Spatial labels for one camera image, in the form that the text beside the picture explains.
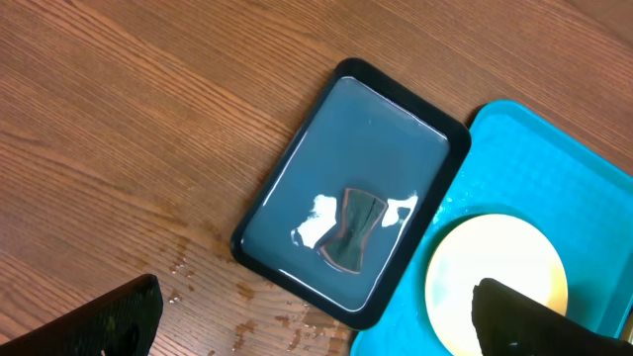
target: blue tray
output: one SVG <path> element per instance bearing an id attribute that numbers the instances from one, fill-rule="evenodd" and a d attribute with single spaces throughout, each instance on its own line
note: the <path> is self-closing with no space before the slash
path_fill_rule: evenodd
<path id="1" fill-rule="evenodd" d="M 619 335 L 633 303 L 633 179 L 512 101 L 484 107 L 471 135 L 471 152 L 387 310 L 358 334 L 351 355 L 449 355 L 426 313 L 426 266 L 453 226 L 488 213 L 545 233 L 565 266 L 567 317 Z"/>

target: wood grain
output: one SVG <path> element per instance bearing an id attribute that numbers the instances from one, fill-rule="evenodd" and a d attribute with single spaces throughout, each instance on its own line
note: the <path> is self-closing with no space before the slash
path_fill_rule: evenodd
<path id="1" fill-rule="evenodd" d="M 563 0 L 2 1 L 0 342 L 148 272 L 152 354 L 345 353 L 227 242 L 346 56 L 464 122 L 521 101 L 633 173 L 633 50 Z"/>

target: wooden table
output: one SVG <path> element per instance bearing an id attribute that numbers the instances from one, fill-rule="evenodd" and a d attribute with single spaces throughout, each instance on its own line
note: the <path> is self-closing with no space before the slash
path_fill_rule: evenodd
<path id="1" fill-rule="evenodd" d="M 153 273 L 153 354 L 346 352 L 227 242 L 347 56 L 463 122 L 521 101 L 633 173 L 633 49 L 562 0 L 2 1 L 0 342 Z"/>

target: black object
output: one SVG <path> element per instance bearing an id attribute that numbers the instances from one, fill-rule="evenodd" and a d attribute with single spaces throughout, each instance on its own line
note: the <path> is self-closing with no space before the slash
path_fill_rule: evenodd
<path id="1" fill-rule="evenodd" d="M 473 292 L 484 356 L 633 356 L 633 345 L 595 334 L 490 278 Z"/>
<path id="2" fill-rule="evenodd" d="M 146 274 L 0 345 L 0 355 L 146 356 L 161 315 L 158 280 Z"/>
<path id="3" fill-rule="evenodd" d="M 337 268 L 360 273 L 363 251 L 387 203 L 360 189 L 345 189 L 341 213 L 342 227 L 321 248 L 327 260 Z"/>
<path id="4" fill-rule="evenodd" d="M 265 200 L 267 194 L 271 191 L 271 189 L 273 189 L 273 185 L 277 181 L 277 178 L 283 173 L 284 166 L 292 157 L 293 152 L 297 149 L 302 138 L 305 136 L 308 127 L 325 101 L 325 98 L 335 83 L 342 77 L 353 77 L 379 95 L 423 120 L 426 124 L 443 134 L 450 145 L 446 159 L 433 179 L 424 200 L 418 205 L 416 213 L 410 219 L 407 231 L 399 242 L 398 248 L 396 248 L 391 256 L 391 259 L 383 272 L 382 278 L 375 285 L 374 292 L 367 302 L 361 309 L 356 311 L 343 308 L 333 300 L 315 292 L 315 290 L 310 288 L 310 286 L 300 283 L 288 275 L 261 263 L 252 256 L 246 254 L 241 246 L 243 233 L 250 220 L 257 211 L 258 207 L 262 205 L 262 202 Z M 419 245 L 426 228 L 433 219 L 433 216 L 451 182 L 453 181 L 453 178 L 466 158 L 470 145 L 470 135 L 468 130 L 462 124 L 419 98 L 371 64 L 358 58 L 345 59 L 334 69 L 333 75 L 326 83 L 322 93 L 316 99 L 316 102 L 306 117 L 306 120 L 293 137 L 292 141 L 286 148 L 286 151 L 282 155 L 280 162 L 273 169 L 260 193 L 255 198 L 244 218 L 235 229 L 230 242 L 231 253 L 235 260 L 237 260 L 240 264 L 306 300 L 313 306 L 330 314 L 348 326 L 355 329 L 369 328 L 378 322 L 383 314 L 383 311 L 387 307 L 387 304 L 394 293 L 400 278 L 405 272 L 415 249 Z M 423 155 L 424 152 L 421 152 L 420 159 L 423 159 Z"/>

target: white plate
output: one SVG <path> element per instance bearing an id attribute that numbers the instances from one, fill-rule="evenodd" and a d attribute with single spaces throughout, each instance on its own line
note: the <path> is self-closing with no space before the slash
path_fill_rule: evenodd
<path id="1" fill-rule="evenodd" d="M 471 305 L 473 289 L 484 278 L 494 278 L 565 314 L 565 269 L 547 237 L 515 217 L 493 214 L 472 218 L 444 238 L 426 274 L 428 317 L 437 337 L 453 355 L 482 354 Z"/>

